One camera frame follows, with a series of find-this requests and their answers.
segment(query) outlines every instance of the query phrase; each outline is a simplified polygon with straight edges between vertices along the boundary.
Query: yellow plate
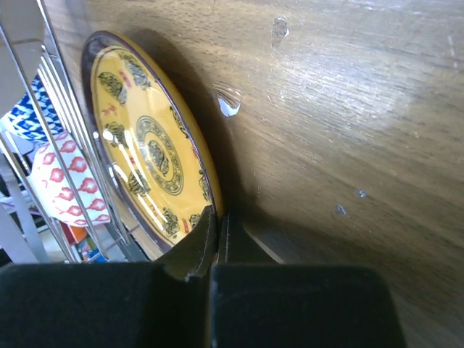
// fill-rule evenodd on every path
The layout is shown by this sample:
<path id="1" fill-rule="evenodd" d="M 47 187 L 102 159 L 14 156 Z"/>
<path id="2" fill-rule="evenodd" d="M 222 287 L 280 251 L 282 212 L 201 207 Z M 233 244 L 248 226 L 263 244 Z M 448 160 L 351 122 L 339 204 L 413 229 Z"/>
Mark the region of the yellow plate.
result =
<path id="1" fill-rule="evenodd" d="M 128 38 L 98 31 L 84 46 L 82 77 L 99 154 L 163 252 L 192 230 L 207 205 L 222 215 L 218 178 L 203 136 L 152 59 Z"/>

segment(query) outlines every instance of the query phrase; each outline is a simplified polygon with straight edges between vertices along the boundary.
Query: plate rim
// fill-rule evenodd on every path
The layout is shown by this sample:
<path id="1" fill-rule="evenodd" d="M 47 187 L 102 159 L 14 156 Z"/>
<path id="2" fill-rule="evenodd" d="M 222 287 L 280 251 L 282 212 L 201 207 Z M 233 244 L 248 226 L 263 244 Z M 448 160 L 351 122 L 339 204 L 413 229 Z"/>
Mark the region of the plate rim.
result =
<path id="1" fill-rule="evenodd" d="M 139 211 L 137 206 L 132 203 L 132 200 L 130 198 L 130 195 L 126 190 L 123 188 L 122 182 L 120 179 L 117 177 L 117 175 L 113 175 L 111 177 L 109 173 L 109 169 L 112 167 L 112 160 L 109 158 L 109 155 L 107 154 L 106 150 L 104 149 L 104 145 L 102 142 L 102 137 L 99 136 L 98 138 L 95 138 L 93 136 L 94 132 L 97 132 L 98 134 L 99 129 L 96 124 L 96 115 L 94 113 L 94 101 L 92 99 L 92 92 L 91 92 L 91 85 L 92 85 L 92 79 L 91 79 L 91 71 L 95 63 L 95 59 L 98 57 L 99 53 L 101 53 L 103 50 L 108 49 L 111 46 L 116 46 L 116 45 L 107 45 L 102 42 L 102 38 L 109 38 L 112 40 L 114 43 L 120 45 L 121 48 L 127 49 L 131 54 L 135 55 L 140 63 L 148 70 L 148 73 L 153 77 L 153 79 L 158 83 L 159 87 L 161 88 L 162 92 L 164 95 L 166 95 L 168 101 L 170 102 L 171 106 L 174 108 L 174 110 L 178 113 L 179 118 L 181 120 L 182 126 L 186 129 L 186 132 L 188 134 L 189 140 L 191 142 L 192 147 L 194 148 L 196 157 L 199 161 L 200 168 L 202 169 L 204 173 L 204 177 L 207 182 L 207 188 L 208 192 L 211 197 L 211 205 L 213 208 L 213 211 L 218 218 L 220 214 L 220 210 L 218 209 L 217 203 L 221 204 L 222 202 L 222 197 L 220 198 L 219 202 L 216 202 L 217 196 L 213 194 L 212 190 L 212 184 L 210 180 L 210 175 L 209 175 L 209 170 L 206 168 L 204 165 L 204 161 L 202 159 L 202 155 L 200 154 L 200 151 L 198 149 L 198 145 L 196 143 L 196 140 L 194 139 L 190 128 L 186 125 L 186 122 L 184 120 L 184 113 L 180 112 L 180 107 L 176 100 L 173 98 L 172 94 L 177 94 L 179 102 L 182 105 L 182 108 L 184 108 L 187 113 L 189 113 L 189 117 L 191 118 L 192 123 L 196 126 L 197 129 L 199 129 L 198 125 L 196 124 L 196 120 L 194 119 L 194 116 L 191 114 L 191 111 L 185 101 L 183 100 L 182 96 L 178 92 L 177 88 L 172 84 L 170 81 L 169 77 L 167 76 L 160 76 L 160 74 L 157 72 L 159 70 L 161 73 L 163 73 L 162 69 L 157 65 L 157 63 L 150 57 L 148 54 L 136 43 L 134 43 L 132 40 L 130 40 L 128 37 L 124 36 L 123 34 L 115 33 L 109 30 L 98 30 L 94 33 L 92 33 L 87 39 L 86 42 L 84 43 L 83 50 L 82 50 L 82 55 L 80 59 L 80 73 L 81 73 L 81 79 L 82 79 L 82 87 L 83 87 L 83 96 L 84 96 L 84 101 L 86 103 L 86 108 L 87 108 L 87 113 L 84 115 L 84 121 L 87 126 L 87 131 L 90 133 L 89 138 L 90 140 L 93 139 L 94 144 L 96 145 L 96 155 L 99 157 L 99 159 L 103 160 L 102 164 L 104 166 L 104 174 L 107 176 L 108 179 L 112 183 L 114 183 L 113 189 L 119 196 L 124 200 L 124 202 L 128 203 L 128 209 L 134 216 L 134 218 L 140 223 L 141 227 L 147 232 L 147 234 L 153 239 L 155 244 L 162 250 L 163 253 L 168 252 L 172 247 L 174 247 L 177 243 L 174 243 L 172 241 L 167 242 L 165 237 L 159 236 L 158 233 L 159 231 L 151 227 L 150 222 L 147 220 L 147 217 L 144 216 L 143 213 Z M 98 51 L 91 52 L 90 47 L 91 44 L 99 41 L 99 46 L 98 46 Z M 171 84 L 170 90 L 173 93 L 170 93 L 168 91 L 168 88 L 165 85 L 165 82 L 163 81 L 163 78 L 166 79 L 166 82 Z M 215 175 L 215 180 L 218 181 L 217 173 L 214 172 Z"/>

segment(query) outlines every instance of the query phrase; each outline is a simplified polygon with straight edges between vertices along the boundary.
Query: decorative plate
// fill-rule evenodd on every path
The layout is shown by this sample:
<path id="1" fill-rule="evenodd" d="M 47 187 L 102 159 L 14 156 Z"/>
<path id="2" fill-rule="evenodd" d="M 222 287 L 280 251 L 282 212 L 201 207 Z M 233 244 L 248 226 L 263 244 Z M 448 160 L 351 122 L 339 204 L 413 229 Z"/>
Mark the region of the decorative plate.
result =
<path id="1" fill-rule="evenodd" d="M 222 202 L 210 153 L 184 100 L 129 39 L 99 31 L 82 56 L 89 128 L 109 174 L 163 252 Z"/>
<path id="2" fill-rule="evenodd" d="M 43 116 L 45 116 L 46 121 L 49 124 L 51 133 L 53 135 L 63 133 L 65 130 L 59 121 L 58 115 L 51 104 L 49 95 L 45 91 L 45 87 L 42 84 L 41 79 L 36 76 L 36 78 L 32 81 L 31 86 L 34 94 L 36 95 L 37 101 L 41 106 Z M 38 121 L 38 116 L 34 111 L 32 101 L 27 93 L 18 101 L 13 109 L 5 115 L 5 117 L 1 119 L 1 121 L 5 124 L 8 131 L 16 134 L 20 138 L 32 141 L 36 144 L 43 144 L 48 141 L 45 131 Z"/>

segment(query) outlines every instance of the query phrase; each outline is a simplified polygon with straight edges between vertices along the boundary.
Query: red and white patterned fabric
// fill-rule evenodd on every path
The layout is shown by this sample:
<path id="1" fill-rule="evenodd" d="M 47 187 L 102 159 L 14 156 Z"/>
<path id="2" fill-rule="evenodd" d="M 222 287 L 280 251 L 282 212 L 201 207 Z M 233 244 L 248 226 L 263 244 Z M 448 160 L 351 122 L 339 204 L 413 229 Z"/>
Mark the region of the red and white patterned fabric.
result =
<path id="1" fill-rule="evenodd" d="M 68 133 L 55 136 L 54 139 L 92 225 L 108 223 L 109 214 L 102 194 L 77 144 Z M 30 181 L 50 216 L 72 226 L 88 225 L 49 143 L 37 151 Z"/>

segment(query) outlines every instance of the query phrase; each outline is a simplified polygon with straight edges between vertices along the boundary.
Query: plate pattern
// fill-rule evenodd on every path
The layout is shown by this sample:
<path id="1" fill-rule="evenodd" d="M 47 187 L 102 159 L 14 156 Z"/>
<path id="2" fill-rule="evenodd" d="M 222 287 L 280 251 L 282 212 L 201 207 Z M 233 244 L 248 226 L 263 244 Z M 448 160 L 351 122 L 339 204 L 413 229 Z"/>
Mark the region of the plate pattern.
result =
<path id="1" fill-rule="evenodd" d="M 200 179 L 198 180 L 198 184 L 202 188 L 203 198 L 205 201 L 210 202 L 211 201 L 210 192 L 208 190 L 208 183 L 206 181 L 206 178 L 204 177 L 203 170 L 200 170 L 198 173 L 200 174 Z"/>
<path id="2" fill-rule="evenodd" d="M 193 230 L 196 224 L 200 221 L 200 214 L 190 215 L 190 218 L 188 219 L 188 221 L 190 222 L 190 226 Z"/>
<path id="3" fill-rule="evenodd" d="M 106 139 L 111 139 L 111 146 L 118 147 L 119 145 L 123 145 L 126 149 L 129 148 L 128 143 L 125 140 L 123 125 L 116 122 L 107 123 L 104 126 L 103 132 L 109 132 L 104 134 L 104 137 L 107 136 Z"/>
<path id="4" fill-rule="evenodd" d="M 179 219 L 169 208 L 163 209 L 163 215 L 166 221 L 163 223 L 163 227 L 166 230 L 168 236 L 172 236 L 174 239 L 177 238 L 177 233 L 181 230 L 179 226 Z"/>
<path id="5" fill-rule="evenodd" d="M 173 196 L 180 194 L 183 188 L 182 166 L 169 135 L 150 116 L 142 116 L 138 119 L 136 132 L 138 146 L 144 154 L 145 164 L 153 179 L 167 193 Z M 147 143 L 148 133 L 154 134 L 159 141 L 152 139 Z M 171 179 L 166 178 L 170 169 L 173 172 Z"/>
<path id="6" fill-rule="evenodd" d="M 148 181 L 142 176 L 140 170 L 134 170 L 128 178 L 129 191 L 132 194 L 145 197 L 150 192 Z"/>
<path id="7" fill-rule="evenodd" d="M 177 113 L 177 111 L 175 111 L 173 107 L 169 107 L 169 108 L 173 114 L 175 124 L 179 127 L 179 129 L 186 136 L 186 138 L 189 138 L 189 134 L 187 133 L 185 126 L 182 124 L 181 116 L 179 116 L 179 114 Z"/>
<path id="8" fill-rule="evenodd" d="M 140 86 L 143 90 L 146 90 L 147 87 L 151 87 L 147 74 L 144 72 L 144 69 L 137 62 L 137 59 L 131 54 L 119 53 L 119 57 L 124 61 L 125 67 L 132 74 L 133 82 L 136 86 Z"/>
<path id="9" fill-rule="evenodd" d="M 107 71 L 102 72 L 99 75 L 99 80 L 106 92 L 119 101 L 119 104 L 125 104 L 128 92 L 124 88 L 123 82 L 115 74 Z"/>

